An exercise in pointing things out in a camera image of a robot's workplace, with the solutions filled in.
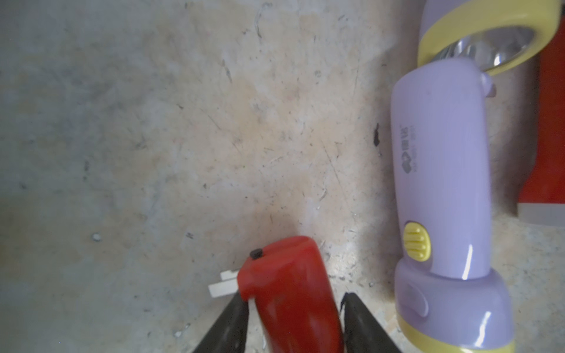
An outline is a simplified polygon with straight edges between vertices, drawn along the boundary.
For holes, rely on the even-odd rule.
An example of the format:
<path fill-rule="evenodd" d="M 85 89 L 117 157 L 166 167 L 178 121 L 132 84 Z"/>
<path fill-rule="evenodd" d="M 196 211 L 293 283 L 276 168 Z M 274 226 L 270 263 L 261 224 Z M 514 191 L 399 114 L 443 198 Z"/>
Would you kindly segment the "red flashlight all red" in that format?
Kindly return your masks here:
<path fill-rule="evenodd" d="M 342 352 L 344 339 L 319 247 L 303 235 L 254 249 L 209 285 L 213 298 L 253 300 L 271 352 Z"/>

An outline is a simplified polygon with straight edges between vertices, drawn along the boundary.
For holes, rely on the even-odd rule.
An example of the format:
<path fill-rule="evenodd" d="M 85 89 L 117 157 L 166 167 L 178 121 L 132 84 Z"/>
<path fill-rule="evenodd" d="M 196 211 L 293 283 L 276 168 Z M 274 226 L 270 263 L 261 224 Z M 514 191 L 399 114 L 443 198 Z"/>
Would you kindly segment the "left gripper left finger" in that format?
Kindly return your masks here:
<path fill-rule="evenodd" d="M 193 353 L 245 352 L 249 314 L 249 303 L 236 292 Z"/>

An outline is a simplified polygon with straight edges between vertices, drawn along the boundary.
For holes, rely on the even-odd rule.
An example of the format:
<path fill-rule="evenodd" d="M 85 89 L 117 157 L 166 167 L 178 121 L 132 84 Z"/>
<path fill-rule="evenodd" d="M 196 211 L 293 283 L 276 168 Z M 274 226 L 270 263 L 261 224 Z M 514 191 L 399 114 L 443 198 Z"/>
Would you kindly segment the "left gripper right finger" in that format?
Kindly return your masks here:
<path fill-rule="evenodd" d="M 340 304 L 342 311 L 344 342 L 349 353 L 401 353 L 357 294 L 344 294 Z"/>

